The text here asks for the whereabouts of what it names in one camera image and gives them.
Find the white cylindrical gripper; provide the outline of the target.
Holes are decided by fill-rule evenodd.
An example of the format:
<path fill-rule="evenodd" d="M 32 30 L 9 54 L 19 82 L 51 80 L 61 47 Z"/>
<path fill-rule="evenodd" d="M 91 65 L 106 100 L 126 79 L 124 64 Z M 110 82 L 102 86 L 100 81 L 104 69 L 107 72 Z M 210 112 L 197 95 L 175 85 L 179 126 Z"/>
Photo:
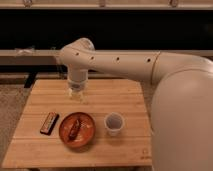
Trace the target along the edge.
<path fill-rule="evenodd" d="M 87 70 L 68 69 L 68 85 L 73 91 L 82 91 L 88 80 Z"/>

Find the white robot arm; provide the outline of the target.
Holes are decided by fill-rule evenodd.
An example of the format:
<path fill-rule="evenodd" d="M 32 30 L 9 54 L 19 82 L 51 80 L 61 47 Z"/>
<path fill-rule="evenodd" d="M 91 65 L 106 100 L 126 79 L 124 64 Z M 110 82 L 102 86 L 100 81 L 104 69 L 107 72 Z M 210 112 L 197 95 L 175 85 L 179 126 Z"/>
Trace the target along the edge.
<path fill-rule="evenodd" d="M 213 171 L 213 61 L 162 51 L 97 50 L 80 38 L 59 53 L 73 92 L 90 69 L 156 87 L 150 125 L 153 171 Z"/>

